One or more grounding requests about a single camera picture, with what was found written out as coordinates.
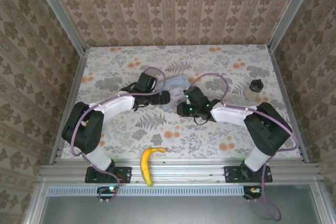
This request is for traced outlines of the blue cartoon tin box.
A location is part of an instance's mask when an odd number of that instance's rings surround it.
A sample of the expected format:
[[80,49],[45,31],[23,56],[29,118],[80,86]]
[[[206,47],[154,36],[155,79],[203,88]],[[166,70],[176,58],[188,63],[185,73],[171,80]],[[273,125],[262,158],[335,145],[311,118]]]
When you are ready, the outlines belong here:
[[176,107],[180,101],[184,101],[184,90],[189,86],[190,82],[188,77],[184,74],[167,79],[163,91],[168,91],[170,93],[170,102],[161,106],[163,111],[168,111]]

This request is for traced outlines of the small jar with black lid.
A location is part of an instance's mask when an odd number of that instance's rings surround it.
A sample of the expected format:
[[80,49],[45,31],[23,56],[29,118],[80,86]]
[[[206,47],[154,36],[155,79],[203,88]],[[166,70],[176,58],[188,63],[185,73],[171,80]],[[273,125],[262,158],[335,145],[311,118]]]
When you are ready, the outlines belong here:
[[261,79],[252,80],[247,90],[245,91],[245,98],[248,101],[255,101],[263,90],[263,87],[264,84]]

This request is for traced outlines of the yellow banana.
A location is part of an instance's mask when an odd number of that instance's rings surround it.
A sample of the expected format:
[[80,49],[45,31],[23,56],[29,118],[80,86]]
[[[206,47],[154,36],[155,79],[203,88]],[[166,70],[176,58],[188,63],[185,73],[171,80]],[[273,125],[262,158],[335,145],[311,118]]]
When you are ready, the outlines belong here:
[[165,148],[147,148],[141,156],[140,159],[140,169],[141,169],[141,174],[142,178],[144,179],[145,183],[147,186],[152,187],[153,186],[153,181],[150,175],[149,171],[149,158],[152,153],[155,152],[160,152],[160,153],[165,153],[167,150]]

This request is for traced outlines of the small circuit board green light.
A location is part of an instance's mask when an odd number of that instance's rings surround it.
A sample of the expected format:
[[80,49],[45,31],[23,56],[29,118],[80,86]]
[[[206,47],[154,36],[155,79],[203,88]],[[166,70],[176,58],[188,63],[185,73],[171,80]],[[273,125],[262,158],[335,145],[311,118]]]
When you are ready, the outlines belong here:
[[97,188],[97,198],[100,202],[109,202],[118,192],[118,186],[101,186]]

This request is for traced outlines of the grey metal panel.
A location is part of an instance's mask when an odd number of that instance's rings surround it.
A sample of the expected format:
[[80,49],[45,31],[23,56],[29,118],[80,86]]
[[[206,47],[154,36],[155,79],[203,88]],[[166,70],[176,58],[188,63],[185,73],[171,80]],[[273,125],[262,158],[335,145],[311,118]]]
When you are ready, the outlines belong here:
[[280,222],[241,197],[50,197],[39,224],[321,224],[308,197],[278,205]]

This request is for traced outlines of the aluminium mounting rail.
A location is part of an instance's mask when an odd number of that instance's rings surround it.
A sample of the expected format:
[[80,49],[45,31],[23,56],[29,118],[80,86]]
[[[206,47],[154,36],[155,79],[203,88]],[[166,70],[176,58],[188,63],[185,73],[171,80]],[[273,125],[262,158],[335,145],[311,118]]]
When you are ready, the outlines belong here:
[[[224,168],[236,166],[234,159],[151,159],[150,174],[158,185],[219,185],[225,183]],[[49,184],[83,185],[88,164],[79,159],[43,165],[40,180]],[[275,159],[269,163],[273,185],[310,185],[323,177],[318,165],[299,159]]]

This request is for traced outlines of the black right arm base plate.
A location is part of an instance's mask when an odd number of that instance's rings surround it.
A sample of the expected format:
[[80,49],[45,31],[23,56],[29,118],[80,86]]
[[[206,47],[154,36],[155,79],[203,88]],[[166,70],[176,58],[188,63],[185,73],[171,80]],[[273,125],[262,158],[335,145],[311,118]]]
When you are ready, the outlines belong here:
[[225,166],[224,176],[226,183],[261,183],[262,175],[267,183],[273,181],[269,166],[266,166],[265,172],[263,168],[253,172],[245,166]]

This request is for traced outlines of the aluminium side rail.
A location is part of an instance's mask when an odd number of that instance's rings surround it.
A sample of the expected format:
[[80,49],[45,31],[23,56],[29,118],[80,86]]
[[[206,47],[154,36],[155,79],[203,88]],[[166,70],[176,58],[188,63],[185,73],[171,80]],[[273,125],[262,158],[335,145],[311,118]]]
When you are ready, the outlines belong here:
[[280,88],[280,91],[281,91],[281,94],[282,94],[283,102],[285,104],[287,114],[288,114],[288,117],[289,117],[289,120],[290,120],[290,125],[292,127],[293,133],[295,134],[295,136],[296,136],[296,138],[297,138],[297,140],[300,144],[299,149],[300,149],[301,156],[302,156],[303,161],[305,163],[310,163],[310,159],[309,159],[307,150],[304,146],[304,142],[303,142],[303,139],[302,139],[302,136],[301,136],[301,133],[300,133],[300,129],[299,129],[295,114],[293,112],[293,109],[292,109],[292,106],[291,106],[291,103],[290,103],[290,99],[289,99],[289,96],[288,96],[288,93],[287,93],[287,90],[286,90],[285,83],[284,83],[283,78],[282,78],[280,68],[278,66],[276,56],[275,56],[273,51],[271,51],[269,54],[270,54],[270,59],[271,59],[273,68],[274,68],[275,75],[276,75],[277,80],[278,80],[278,84],[279,84],[279,88]]
[[73,82],[71,84],[71,88],[69,91],[69,95],[68,95],[68,99],[65,105],[65,109],[60,121],[60,126],[57,132],[57,136],[55,138],[55,144],[52,150],[52,154],[50,156],[50,160],[49,160],[49,165],[53,165],[55,163],[55,160],[57,158],[57,153],[59,150],[62,150],[62,146],[63,146],[63,138],[61,136],[62,131],[64,129],[64,126],[66,125],[66,122],[69,118],[69,115],[71,113],[71,110],[74,106],[74,104],[76,103],[77,100],[77,95],[78,95],[78,91],[80,88],[80,84],[81,84],[81,80],[83,77],[83,73],[86,67],[86,62],[87,62],[87,58],[88,58],[88,54],[89,54],[89,49],[87,49],[79,58],[79,62],[77,65],[77,69],[74,75],[74,79]]

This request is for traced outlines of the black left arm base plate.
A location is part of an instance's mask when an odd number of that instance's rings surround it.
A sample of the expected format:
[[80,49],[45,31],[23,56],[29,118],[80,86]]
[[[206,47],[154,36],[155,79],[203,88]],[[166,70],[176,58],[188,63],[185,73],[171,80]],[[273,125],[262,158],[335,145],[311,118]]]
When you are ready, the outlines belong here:
[[[112,167],[107,169],[108,172],[113,173],[120,180],[121,184],[129,184],[132,176],[131,167]],[[88,167],[85,175],[85,183],[87,184],[106,184],[117,183],[116,179],[110,175],[98,172],[92,167]]]

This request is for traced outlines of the aluminium corner post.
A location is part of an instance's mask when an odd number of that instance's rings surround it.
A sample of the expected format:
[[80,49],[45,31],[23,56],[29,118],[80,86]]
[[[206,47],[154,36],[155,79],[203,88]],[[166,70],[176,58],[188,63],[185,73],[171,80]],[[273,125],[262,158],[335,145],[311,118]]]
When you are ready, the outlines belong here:
[[67,14],[64,5],[61,3],[60,0],[47,0],[47,2],[51,9],[54,11],[56,17],[58,18],[72,45],[76,49],[78,55],[82,57],[85,54],[86,47],[82,42],[82,39],[80,38],[74,26],[74,23],[71,21],[69,15]]
[[270,52],[274,52],[281,42],[284,34],[288,30],[291,22],[293,21],[297,11],[299,10],[301,4],[304,0],[290,0],[287,5],[269,43],[268,49]]

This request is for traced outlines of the aluminium lower frame rail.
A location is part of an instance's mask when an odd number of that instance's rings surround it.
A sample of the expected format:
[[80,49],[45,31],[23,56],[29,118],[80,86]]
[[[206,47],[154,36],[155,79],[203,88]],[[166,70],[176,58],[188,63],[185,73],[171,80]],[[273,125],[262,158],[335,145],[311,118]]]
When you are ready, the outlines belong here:
[[47,200],[47,193],[48,185],[45,182],[36,185],[27,208],[24,224],[40,224]]
[[310,188],[320,223],[335,224],[333,207],[325,185],[316,180]]

